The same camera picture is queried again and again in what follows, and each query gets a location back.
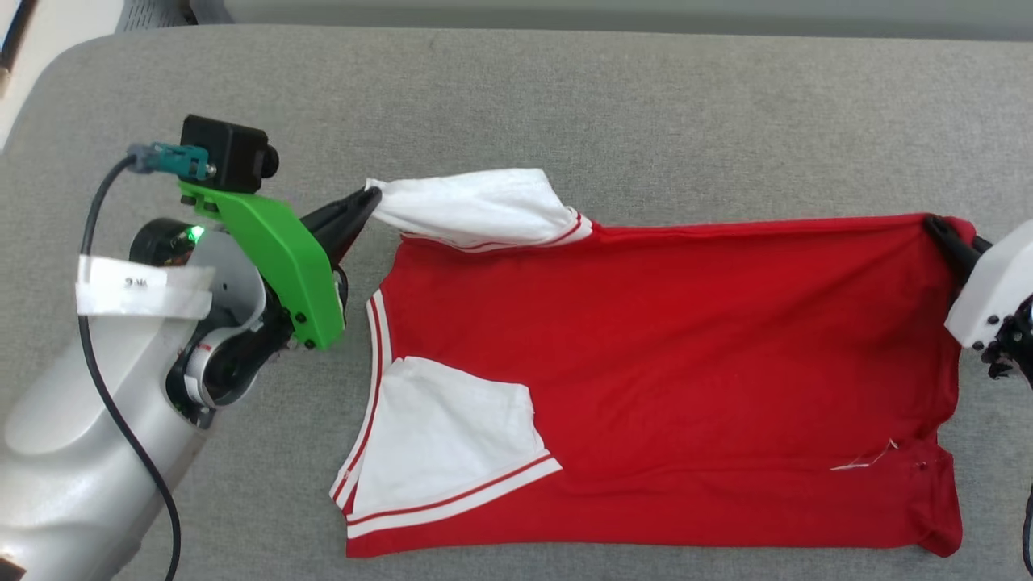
perforated gray panel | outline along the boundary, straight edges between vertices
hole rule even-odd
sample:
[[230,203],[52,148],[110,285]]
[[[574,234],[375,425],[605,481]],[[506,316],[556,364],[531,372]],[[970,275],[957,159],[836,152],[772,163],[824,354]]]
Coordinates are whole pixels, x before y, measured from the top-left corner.
[[187,20],[176,0],[126,0],[119,21],[119,32],[147,28],[186,26]]

gray table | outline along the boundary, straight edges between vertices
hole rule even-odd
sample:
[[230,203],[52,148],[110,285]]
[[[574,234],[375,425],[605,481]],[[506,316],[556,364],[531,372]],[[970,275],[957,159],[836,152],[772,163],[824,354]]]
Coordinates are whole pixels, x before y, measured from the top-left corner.
[[[0,156],[0,411],[73,337],[93,188],[130,142],[175,142],[188,113],[265,129],[282,164],[263,191],[299,211],[368,176],[515,165],[543,167],[564,201],[603,223],[932,211],[996,239],[1033,217],[1033,44],[245,26],[124,34],[58,59]],[[171,178],[123,178],[97,250],[124,256],[145,221],[186,216],[178,197]],[[362,300],[387,272],[396,236],[371,224],[346,261],[346,340],[270,366],[177,491],[182,579],[1024,575],[1033,397],[987,379],[971,353],[941,431],[966,527],[949,559],[916,548],[598,545],[345,559],[327,490],[368,393]],[[161,516],[123,578],[160,578],[168,537]]]

white tape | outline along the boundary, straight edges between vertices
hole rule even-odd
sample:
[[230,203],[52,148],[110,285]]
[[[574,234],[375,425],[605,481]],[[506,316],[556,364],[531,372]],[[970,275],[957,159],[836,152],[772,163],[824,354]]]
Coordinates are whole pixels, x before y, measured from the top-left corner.
[[81,255],[75,304],[84,315],[201,319],[212,309],[214,277],[212,267],[157,268]]

black cable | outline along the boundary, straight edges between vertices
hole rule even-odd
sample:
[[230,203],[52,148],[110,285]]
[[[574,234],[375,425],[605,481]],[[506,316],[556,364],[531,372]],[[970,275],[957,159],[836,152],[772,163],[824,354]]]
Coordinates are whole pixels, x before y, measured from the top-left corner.
[[[112,183],[119,177],[119,174],[135,162],[135,155],[130,155],[119,161],[104,176],[103,181],[100,182],[100,186],[97,187],[97,193],[94,194],[93,203],[90,205],[90,213],[86,216],[83,244],[79,249],[81,254],[89,255],[90,250],[93,248],[93,233],[97,228],[97,216],[100,214],[100,205],[103,204],[104,196],[107,195],[107,190],[111,189]],[[107,391],[107,386],[104,384],[103,377],[100,376],[100,369],[97,367],[97,356],[93,350],[93,339],[90,337],[90,319],[86,316],[80,315],[79,317],[79,336],[83,341],[83,355],[86,356],[86,367],[90,370],[90,376],[93,377],[93,385],[97,388],[97,393],[100,395],[100,399],[103,400],[104,407],[107,408],[107,412],[112,416],[112,421],[115,422],[119,431],[125,436],[126,441],[132,447],[133,452],[139,457],[139,461],[144,463],[144,467],[151,473],[154,485],[158,487],[158,492],[165,501],[165,507],[168,508],[168,520],[173,522],[173,557],[168,563],[165,581],[171,581],[176,577],[176,570],[180,565],[181,544],[180,513],[176,510],[176,500],[173,499],[173,492],[168,490],[165,479],[161,477],[161,472],[154,465],[154,461],[148,456],[147,451],[144,450],[144,446],[140,445],[139,440],[136,439],[136,435],[132,433],[132,429],[126,424],[125,418],[122,417],[118,406],[115,405],[115,400],[112,398],[111,392]]]
[[1026,520],[1023,522],[1023,562],[1026,571],[1033,577],[1033,559],[1030,558],[1030,525],[1033,524],[1033,485],[1030,486],[1030,497],[1026,500]]

green bracket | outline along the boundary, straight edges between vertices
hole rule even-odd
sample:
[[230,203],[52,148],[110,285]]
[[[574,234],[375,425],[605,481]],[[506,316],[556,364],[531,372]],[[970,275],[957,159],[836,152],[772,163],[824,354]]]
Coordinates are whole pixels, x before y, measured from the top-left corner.
[[194,211],[221,222],[290,311],[294,337],[325,349],[344,331],[330,258],[289,206],[180,182]]

